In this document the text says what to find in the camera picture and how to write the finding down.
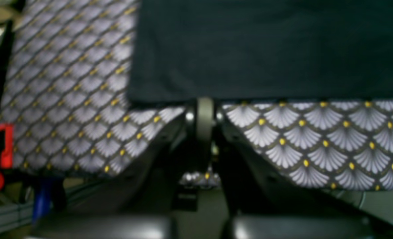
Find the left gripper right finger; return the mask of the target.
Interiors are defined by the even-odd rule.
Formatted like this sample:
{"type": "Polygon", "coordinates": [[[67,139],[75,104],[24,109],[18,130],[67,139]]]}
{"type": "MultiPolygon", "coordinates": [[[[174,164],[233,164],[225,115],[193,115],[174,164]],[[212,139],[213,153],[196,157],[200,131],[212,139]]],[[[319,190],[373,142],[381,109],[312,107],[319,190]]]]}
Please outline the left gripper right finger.
{"type": "Polygon", "coordinates": [[[295,186],[216,110],[218,172],[230,219],[222,239],[393,239],[393,225],[320,190],[295,186]]]}

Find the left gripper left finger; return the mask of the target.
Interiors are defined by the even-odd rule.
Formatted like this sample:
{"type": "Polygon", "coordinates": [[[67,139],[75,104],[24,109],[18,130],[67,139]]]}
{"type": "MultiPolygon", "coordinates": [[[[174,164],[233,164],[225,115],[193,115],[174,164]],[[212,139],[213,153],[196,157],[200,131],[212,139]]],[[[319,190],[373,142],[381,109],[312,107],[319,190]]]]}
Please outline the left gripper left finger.
{"type": "Polygon", "coordinates": [[[213,100],[197,100],[163,127],[117,177],[64,213],[46,216],[35,239],[176,239],[170,216],[178,182],[211,158],[213,100]]]}

